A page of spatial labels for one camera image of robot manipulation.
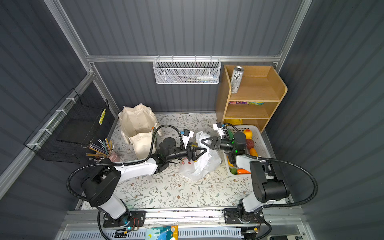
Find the white plastic grocery bag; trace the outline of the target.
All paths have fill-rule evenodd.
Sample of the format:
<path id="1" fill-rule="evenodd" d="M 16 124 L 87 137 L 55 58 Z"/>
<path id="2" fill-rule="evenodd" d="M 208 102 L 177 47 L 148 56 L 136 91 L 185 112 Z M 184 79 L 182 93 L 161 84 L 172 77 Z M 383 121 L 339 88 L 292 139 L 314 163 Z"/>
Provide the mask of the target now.
<path id="1" fill-rule="evenodd" d="M 219 156 L 218 151 L 211 150 L 207 146 L 201 143 L 201 140 L 210 138 L 211 136 L 203 131 L 197 132 L 196 140 L 198 146 L 207 150 L 203 155 L 196 161 L 189 161 L 184 158 L 179 168 L 179 175 L 192 182 L 197 182 L 203 179 L 207 174 L 216 170 L 221 164 L 222 160 Z"/>

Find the cream canvas tote bag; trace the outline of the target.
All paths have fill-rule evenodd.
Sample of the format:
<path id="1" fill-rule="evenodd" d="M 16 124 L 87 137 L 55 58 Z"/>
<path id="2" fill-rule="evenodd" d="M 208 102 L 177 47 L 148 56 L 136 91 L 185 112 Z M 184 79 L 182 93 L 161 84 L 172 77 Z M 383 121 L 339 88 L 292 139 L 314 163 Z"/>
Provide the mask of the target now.
<path id="1" fill-rule="evenodd" d="M 150 153 L 153 132 L 160 126 L 152 109 L 143 104 L 123 107 L 118 116 L 123 139 L 133 145 L 139 160 L 145 159 Z"/>

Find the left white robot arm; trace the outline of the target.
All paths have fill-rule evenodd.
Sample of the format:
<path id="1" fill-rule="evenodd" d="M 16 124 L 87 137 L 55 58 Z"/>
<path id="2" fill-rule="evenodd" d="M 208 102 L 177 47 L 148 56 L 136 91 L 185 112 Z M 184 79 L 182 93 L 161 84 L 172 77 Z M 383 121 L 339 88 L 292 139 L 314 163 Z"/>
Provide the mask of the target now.
<path id="1" fill-rule="evenodd" d="M 88 202 L 99 212 L 108 214 L 111 219 L 118 222 L 119 226 L 125 227 L 133 223 L 135 217 L 131 214 L 126 204 L 115 195 L 115 188 L 118 184 L 141 176 L 154 175 L 165 170 L 173 160 L 196 161 L 202 157 L 207 149 L 200 147 L 186 146 L 183 137 L 187 130 L 178 131 L 180 145 L 176 146 L 174 138 L 166 138 L 154 150 L 156 135 L 160 126 L 153 131 L 150 143 L 150 150 L 146 158 L 133 162 L 112 162 L 104 159 L 96 164 L 89 164 L 73 171 L 67 178 L 66 188 L 74 197 Z M 91 168 L 92 171 L 82 182 L 83 195 L 76 193 L 72 186 L 72 178 L 79 172 Z"/>

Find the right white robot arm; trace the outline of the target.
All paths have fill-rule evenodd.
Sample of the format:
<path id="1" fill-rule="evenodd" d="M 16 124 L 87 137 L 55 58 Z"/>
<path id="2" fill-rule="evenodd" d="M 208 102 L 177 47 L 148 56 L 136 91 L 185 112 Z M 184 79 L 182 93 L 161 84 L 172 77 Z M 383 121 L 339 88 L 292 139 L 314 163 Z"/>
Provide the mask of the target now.
<path id="1" fill-rule="evenodd" d="M 219 136 L 202 139 L 200 143 L 211 150 L 225 152 L 234 167 L 246 170 L 251 175 L 252 193 L 239 201 L 234 217 L 249 222 L 251 214 L 258 217 L 264 209 L 297 207 L 309 203 L 316 197 L 319 186 L 309 171 L 291 162 L 252 155 L 247 134 L 232 124 L 217 123 L 213 127 Z M 308 197 L 294 203 L 277 203 L 290 195 L 280 164 L 294 167 L 309 177 L 313 190 Z"/>

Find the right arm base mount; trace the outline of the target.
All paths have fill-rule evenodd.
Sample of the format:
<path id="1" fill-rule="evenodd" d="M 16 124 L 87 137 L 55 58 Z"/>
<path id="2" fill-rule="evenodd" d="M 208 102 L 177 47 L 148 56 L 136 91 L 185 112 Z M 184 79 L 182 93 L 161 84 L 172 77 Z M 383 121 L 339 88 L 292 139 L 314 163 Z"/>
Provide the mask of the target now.
<path id="1" fill-rule="evenodd" d="M 222 214 L 224 215 L 225 223 L 227 225 L 235 224 L 261 224 L 261 219 L 264 220 L 264 215 L 262 213 L 248 213 L 243 210 L 238 210 L 237 208 L 224 208 L 222 209 Z"/>

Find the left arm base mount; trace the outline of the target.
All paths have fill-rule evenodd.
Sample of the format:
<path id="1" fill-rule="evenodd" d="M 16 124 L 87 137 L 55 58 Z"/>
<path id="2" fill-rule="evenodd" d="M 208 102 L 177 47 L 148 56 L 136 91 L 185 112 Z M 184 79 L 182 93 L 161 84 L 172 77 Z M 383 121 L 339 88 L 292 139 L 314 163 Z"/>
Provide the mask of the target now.
<path id="1" fill-rule="evenodd" d="M 108 213 L 104 214 L 104 228 L 139 228 L 144 226 L 146 211 L 127 211 L 117 219 L 112 218 Z"/>

